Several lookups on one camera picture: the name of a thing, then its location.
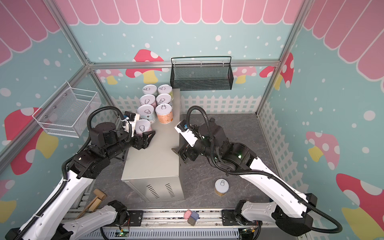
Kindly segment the teal label can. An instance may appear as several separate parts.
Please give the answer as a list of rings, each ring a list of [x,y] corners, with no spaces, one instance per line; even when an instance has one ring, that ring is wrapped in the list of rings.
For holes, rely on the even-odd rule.
[[[140,119],[148,120],[151,124],[154,124],[157,120],[155,108],[152,105],[140,106],[137,113],[140,115]]]
[[[145,95],[154,95],[155,97],[158,96],[158,88],[156,85],[145,85],[142,88],[142,91]]]

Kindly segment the orange pink label can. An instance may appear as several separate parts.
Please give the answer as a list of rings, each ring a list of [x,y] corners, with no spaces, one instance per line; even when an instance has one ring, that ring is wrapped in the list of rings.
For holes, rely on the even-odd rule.
[[[173,107],[169,104],[160,104],[155,109],[159,122],[163,125],[173,121]]]

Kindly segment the green label can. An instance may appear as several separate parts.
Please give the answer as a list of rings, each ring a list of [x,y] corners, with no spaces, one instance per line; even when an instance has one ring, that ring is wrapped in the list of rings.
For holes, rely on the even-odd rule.
[[[159,94],[169,94],[171,97],[173,96],[173,88],[170,85],[161,85],[158,87]]]

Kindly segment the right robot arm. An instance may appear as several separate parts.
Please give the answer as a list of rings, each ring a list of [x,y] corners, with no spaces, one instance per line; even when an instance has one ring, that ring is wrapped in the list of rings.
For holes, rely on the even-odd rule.
[[[311,231],[338,234],[343,230],[337,220],[317,209],[315,195],[289,186],[246,145],[230,142],[224,129],[202,107],[190,107],[175,129],[186,141],[174,150],[183,161],[203,156],[212,167],[227,176],[241,177],[270,198],[269,203],[263,204],[239,201],[233,213],[238,224],[260,227],[262,222],[273,222],[295,237]]]

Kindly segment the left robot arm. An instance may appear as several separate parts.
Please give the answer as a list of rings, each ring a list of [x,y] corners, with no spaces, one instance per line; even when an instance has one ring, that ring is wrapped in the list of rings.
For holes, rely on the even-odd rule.
[[[106,110],[115,111],[122,128],[114,123],[105,122],[92,127],[92,119]],[[62,164],[63,178],[50,197],[19,229],[11,229],[6,234],[7,240],[59,240],[69,239],[73,233],[65,230],[61,221],[73,204],[73,201],[106,168],[111,159],[124,153],[130,147],[138,150],[148,147],[155,131],[135,134],[135,123],[139,116],[132,112],[122,113],[118,108],[107,106],[93,111],[87,119],[89,137],[76,155]]]

